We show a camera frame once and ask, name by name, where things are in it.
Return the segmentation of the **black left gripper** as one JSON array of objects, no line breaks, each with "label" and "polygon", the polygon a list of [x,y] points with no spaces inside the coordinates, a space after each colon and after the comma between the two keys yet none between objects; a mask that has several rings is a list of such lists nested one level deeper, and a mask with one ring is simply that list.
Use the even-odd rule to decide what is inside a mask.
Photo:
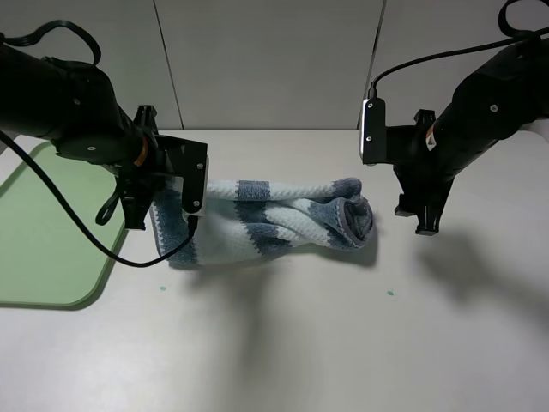
[{"label": "black left gripper", "polygon": [[122,178],[116,192],[129,230],[146,229],[154,199],[154,189],[140,182],[171,176],[154,106],[140,105],[128,116],[109,77],[92,64],[38,59],[2,46],[1,130],[49,141],[60,157]]}]

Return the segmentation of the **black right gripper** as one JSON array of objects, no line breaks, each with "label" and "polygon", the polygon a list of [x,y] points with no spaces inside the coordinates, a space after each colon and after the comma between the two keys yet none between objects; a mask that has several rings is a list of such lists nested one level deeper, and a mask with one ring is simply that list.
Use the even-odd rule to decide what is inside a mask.
[{"label": "black right gripper", "polygon": [[510,45],[467,76],[446,109],[419,109],[416,126],[393,126],[387,163],[401,183],[395,215],[416,234],[437,234],[454,177],[497,142],[548,116],[548,41]]}]

